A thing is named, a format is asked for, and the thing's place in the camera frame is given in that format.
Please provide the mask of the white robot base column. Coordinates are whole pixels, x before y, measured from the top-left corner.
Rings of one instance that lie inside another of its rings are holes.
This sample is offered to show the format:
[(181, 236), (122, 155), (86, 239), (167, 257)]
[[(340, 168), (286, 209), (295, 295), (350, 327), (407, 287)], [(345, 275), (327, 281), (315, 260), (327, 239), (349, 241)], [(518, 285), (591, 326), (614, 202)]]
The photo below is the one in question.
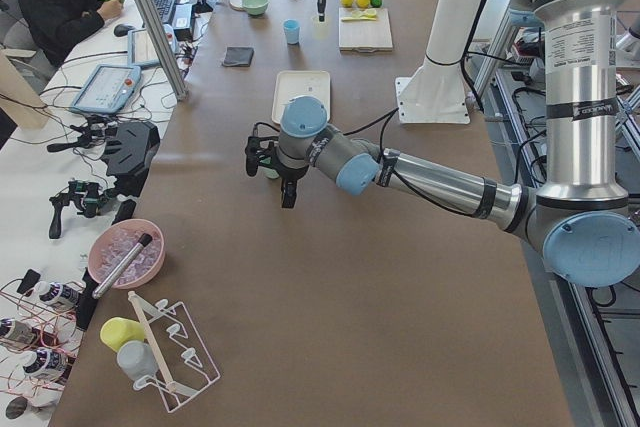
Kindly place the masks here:
[(470, 122), (461, 62), (484, 0), (438, 0), (425, 57), (396, 92), (403, 124)]

